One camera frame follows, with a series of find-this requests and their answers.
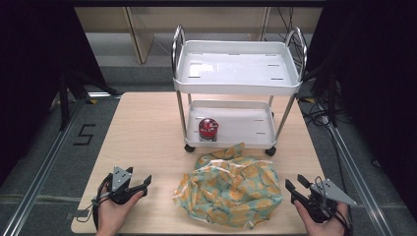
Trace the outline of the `green orange patterned bag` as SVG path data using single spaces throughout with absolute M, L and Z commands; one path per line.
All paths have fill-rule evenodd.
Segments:
M 173 194 L 190 217 L 211 224 L 252 229 L 270 219 L 283 196 L 269 160 L 243 154 L 243 143 L 207 153 L 185 173 Z

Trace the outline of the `aluminium floor rail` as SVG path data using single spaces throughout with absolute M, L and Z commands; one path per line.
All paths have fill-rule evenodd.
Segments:
M 79 203 L 118 103 L 74 100 L 66 127 L 53 106 L 0 187 L 0 236 L 89 236 L 71 224 L 85 213 Z
M 366 183 L 362 173 L 360 172 L 357 164 L 355 163 L 344 139 L 340 135 L 337 128 L 335 128 L 327 116 L 323 117 L 326 127 L 329 129 L 330 135 L 333 137 L 336 143 L 337 149 L 340 151 L 342 161 L 345 165 L 346 172 L 357 191 L 357 194 L 368 213 L 374 228 L 379 236 L 393 236 L 393 231 L 387 222 L 387 218 L 376 201 L 376 198 L 371 193 L 371 190 Z

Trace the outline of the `person's left hand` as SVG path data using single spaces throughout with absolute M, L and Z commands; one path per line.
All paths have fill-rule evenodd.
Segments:
M 116 236 L 143 193 L 143 191 L 138 192 L 123 205 L 115 204 L 108 198 L 102 200 L 98 207 L 98 227 L 95 236 Z

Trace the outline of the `beige wooden furniture panel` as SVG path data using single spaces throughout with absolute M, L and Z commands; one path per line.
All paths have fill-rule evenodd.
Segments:
M 138 63 L 145 64 L 148 60 L 149 51 L 153 42 L 153 33 L 148 32 L 134 7 L 125 7 L 124 15 L 134 43 Z

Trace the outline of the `white two-tier cart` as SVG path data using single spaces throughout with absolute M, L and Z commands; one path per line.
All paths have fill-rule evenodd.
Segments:
M 307 51 L 298 28 L 276 42 L 187 40 L 178 26 L 171 67 L 185 151 L 243 143 L 273 156 L 302 85 Z M 219 125 L 215 142 L 199 138 L 205 118 Z

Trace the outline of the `person's right hand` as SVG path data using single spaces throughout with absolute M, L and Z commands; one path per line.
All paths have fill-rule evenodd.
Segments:
M 295 201 L 294 205 L 305 225 L 307 236 L 345 236 L 346 229 L 336 218 L 317 223 L 300 202 Z

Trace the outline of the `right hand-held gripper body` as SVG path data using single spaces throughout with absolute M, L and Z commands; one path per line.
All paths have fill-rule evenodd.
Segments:
M 338 203 L 352 207 L 357 205 L 356 201 L 329 179 L 317 178 L 311 183 L 312 186 L 309 189 L 311 194 L 307 198 L 308 201 L 302 205 L 315 222 L 322 223 L 334 217 Z

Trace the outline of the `red can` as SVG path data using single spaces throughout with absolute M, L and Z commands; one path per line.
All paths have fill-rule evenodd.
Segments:
M 202 142 L 215 142 L 218 123 L 211 118 L 205 118 L 199 123 L 199 138 Z

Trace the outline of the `black curtain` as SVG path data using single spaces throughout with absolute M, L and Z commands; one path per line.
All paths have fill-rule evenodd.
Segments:
M 417 0 L 327 0 L 307 69 L 330 54 L 348 113 L 417 221 Z
M 0 0 L 0 186 L 32 142 L 65 72 L 105 83 L 75 9 Z

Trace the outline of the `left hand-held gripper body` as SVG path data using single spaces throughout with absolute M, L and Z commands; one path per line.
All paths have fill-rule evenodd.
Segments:
M 109 174 L 107 185 L 108 197 L 116 205 L 128 203 L 137 194 L 130 190 L 133 188 L 130 186 L 132 174 L 119 166 L 114 166 L 113 171 Z

